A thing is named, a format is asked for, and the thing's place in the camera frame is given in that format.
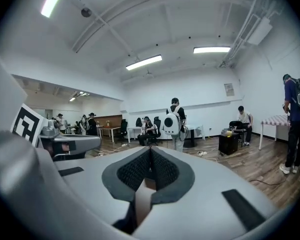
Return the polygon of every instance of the person wearing backpack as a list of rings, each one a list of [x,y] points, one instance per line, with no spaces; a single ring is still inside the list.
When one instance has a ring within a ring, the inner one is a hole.
[[[287,114],[290,104],[290,130],[288,135],[288,151],[285,163],[280,164],[279,169],[284,174],[289,174],[292,168],[292,173],[296,174],[300,165],[300,106],[297,103],[297,88],[298,83],[289,74],[283,76],[284,83],[284,112]]]
[[[171,104],[171,112],[175,112],[177,108],[177,114],[179,115],[181,121],[184,122],[186,120],[185,110],[179,105],[179,100],[177,98],[173,98],[171,100]],[[179,133],[177,135],[171,135],[171,137],[174,150],[182,152],[184,149],[185,142],[185,127],[183,123],[181,125]]]

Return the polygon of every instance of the white sneaker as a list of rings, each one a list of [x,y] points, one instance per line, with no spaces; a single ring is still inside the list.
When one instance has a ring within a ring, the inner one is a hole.
[[[284,174],[289,174],[290,173],[290,168],[291,167],[286,167],[284,163],[280,164],[279,169],[284,173]]]
[[[298,172],[298,166],[292,166],[292,173],[296,174]]]

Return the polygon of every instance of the white shirt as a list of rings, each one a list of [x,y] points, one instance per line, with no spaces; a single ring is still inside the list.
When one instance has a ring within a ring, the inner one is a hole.
[[[59,129],[60,130],[65,130],[66,129],[66,126],[65,126],[65,119],[62,117],[62,118],[57,118],[58,122],[59,122]]]
[[[243,124],[250,124],[249,120],[249,111],[244,110],[242,114],[238,113],[238,121],[242,122]]]

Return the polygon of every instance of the person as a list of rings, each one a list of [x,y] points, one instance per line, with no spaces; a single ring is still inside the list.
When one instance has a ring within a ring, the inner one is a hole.
[[[81,131],[82,131],[82,135],[86,135],[86,133],[87,133],[87,117],[85,114],[81,118],[80,127],[81,127]]]
[[[288,150],[285,163],[279,165],[279,169],[284,174],[289,174],[291,167],[292,173],[296,174],[300,166],[300,107],[297,104],[296,81],[289,75],[283,76],[284,84],[284,112],[287,114],[290,104],[290,129],[288,134]]]
[[[145,116],[143,118],[143,120],[145,122],[144,134],[139,134],[138,135],[139,144],[141,146],[145,145],[145,140],[146,139],[151,138],[155,134],[155,127],[152,124],[152,122],[150,121],[149,117]]]
[[[89,118],[87,120],[87,124],[89,125],[89,129],[86,131],[88,135],[97,135],[97,122],[95,121],[95,114],[90,113]]]
[[[79,122],[75,121],[75,125],[71,128],[71,134],[76,134],[76,131],[80,128]]]
[[[179,106],[179,100],[177,98],[173,98],[171,100],[171,111],[174,112],[176,107]],[[180,107],[178,112],[177,112],[180,116],[180,119],[182,120],[182,125],[181,125],[181,130],[179,132],[178,135],[171,135],[172,137],[172,143],[173,143],[173,149],[176,151],[180,151],[182,152],[184,149],[184,143],[185,143],[185,120],[186,120],[186,115],[185,115],[185,110],[183,109],[183,107]]]
[[[65,126],[65,119],[63,118],[63,114],[58,114],[57,116],[57,121],[59,123],[59,130],[61,133],[65,134],[66,133],[66,126]]]
[[[237,119],[242,123],[242,127],[238,126],[236,129],[241,130],[243,128],[246,130],[246,138],[243,145],[250,146],[252,123],[254,121],[254,117],[252,116],[251,113],[249,113],[249,111],[245,110],[244,106],[240,106],[238,110],[239,110],[239,114]]]

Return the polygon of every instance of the black box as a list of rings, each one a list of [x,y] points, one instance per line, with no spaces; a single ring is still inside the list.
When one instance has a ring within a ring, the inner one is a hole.
[[[219,135],[219,151],[226,155],[231,155],[238,150],[238,138],[237,133],[232,135],[221,134]]]

